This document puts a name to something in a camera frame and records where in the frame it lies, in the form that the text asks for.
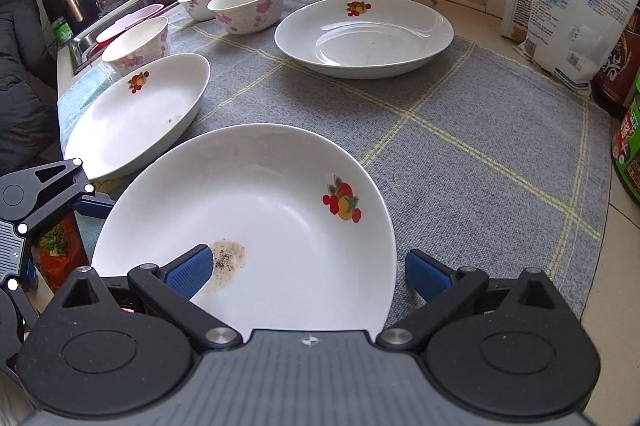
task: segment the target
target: brown can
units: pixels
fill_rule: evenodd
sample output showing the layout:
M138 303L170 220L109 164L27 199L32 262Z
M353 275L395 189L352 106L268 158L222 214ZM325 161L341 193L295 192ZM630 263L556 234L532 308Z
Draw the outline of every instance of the brown can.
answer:
M611 55L593 79L611 101L629 108L640 69L640 6L636 6Z

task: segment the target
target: metal screw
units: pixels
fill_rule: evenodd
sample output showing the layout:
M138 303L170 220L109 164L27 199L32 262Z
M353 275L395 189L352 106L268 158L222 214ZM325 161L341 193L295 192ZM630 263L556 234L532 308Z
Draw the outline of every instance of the metal screw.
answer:
M380 338L389 345L406 345L414 339L414 335L406 329L387 329L380 334Z
M207 330L204 337L216 345L226 345L236 339L238 333L228 327L215 327Z

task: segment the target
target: kitchen sink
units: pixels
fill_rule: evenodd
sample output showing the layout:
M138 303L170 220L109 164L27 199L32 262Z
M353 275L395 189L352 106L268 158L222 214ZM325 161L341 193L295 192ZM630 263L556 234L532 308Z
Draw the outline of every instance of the kitchen sink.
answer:
M151 4L162 4L164 9L154 16L160 16L178 5L178 0L128 0L123 5L117 7L112 12L105 15L94 24L90 25L81 33L74 36L69 41L69 50L71 54L71 63L74 68L74 75L78 74L82 69L91 65L95 60L100 58L106 47L96 48L95 39L98 35L114 24L117 20L125 15L129 15L141 8Z

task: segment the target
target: white plastic bag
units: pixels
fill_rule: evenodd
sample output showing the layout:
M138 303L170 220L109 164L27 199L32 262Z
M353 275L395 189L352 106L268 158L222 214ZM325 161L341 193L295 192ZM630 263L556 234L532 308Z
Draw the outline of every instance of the white plastic bag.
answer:
M572 90L588 96L591 79L622 35L638 0L533 0L519 49Z

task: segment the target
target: brown bottle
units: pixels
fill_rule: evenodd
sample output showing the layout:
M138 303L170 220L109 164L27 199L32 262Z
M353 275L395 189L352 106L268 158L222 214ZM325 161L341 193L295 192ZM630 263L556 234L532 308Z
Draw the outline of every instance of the brown bottle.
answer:
M633 101L640 70L640 4L607 61L593 78L593 98L612 116L622 118Z

